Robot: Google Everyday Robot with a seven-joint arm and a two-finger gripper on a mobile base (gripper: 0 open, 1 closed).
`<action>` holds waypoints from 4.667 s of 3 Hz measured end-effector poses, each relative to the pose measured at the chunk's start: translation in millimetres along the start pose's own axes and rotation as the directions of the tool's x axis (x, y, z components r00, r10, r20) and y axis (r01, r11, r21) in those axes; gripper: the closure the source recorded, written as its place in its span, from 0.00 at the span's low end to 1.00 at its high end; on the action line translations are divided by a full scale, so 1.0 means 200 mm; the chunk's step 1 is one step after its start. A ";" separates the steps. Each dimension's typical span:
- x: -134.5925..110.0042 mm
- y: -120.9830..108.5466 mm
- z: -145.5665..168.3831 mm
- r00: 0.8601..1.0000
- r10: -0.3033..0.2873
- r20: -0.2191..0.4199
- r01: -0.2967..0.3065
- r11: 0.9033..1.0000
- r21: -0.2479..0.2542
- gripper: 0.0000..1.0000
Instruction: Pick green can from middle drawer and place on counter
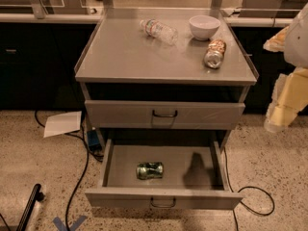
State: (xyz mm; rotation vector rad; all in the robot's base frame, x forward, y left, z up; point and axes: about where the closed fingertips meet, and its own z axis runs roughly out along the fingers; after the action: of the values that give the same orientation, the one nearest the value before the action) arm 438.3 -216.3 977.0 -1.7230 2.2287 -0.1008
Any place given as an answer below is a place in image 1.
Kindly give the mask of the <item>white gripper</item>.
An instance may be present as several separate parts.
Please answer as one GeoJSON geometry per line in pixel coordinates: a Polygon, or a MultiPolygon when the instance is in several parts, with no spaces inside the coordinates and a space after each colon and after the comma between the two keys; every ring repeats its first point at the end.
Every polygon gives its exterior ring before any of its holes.
{"type": "MultiPolygon", "coordinates": [[[[270,52],[283,52],[288,29],[286,26],[268,39],[263,48],[270,52]]],[[[301,112],[307,105],[308,69],[297,67],[289,75],[280,74],[274,85],[264,128],[271,133],[284,131],[295,120],[297,112],[301,112]]]]}

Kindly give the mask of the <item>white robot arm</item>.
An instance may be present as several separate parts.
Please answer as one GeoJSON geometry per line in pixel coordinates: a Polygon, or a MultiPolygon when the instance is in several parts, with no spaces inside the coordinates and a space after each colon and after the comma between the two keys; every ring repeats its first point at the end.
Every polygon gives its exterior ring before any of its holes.
{"type": "Polygon", "coordinates": [[[264,127],[272,133],[286,129],[298,113],[308,106],[308,5],[292,23],[268,39],[264,48],[282,52],[295,70],[280,74],[275,82],[264,127]]]}

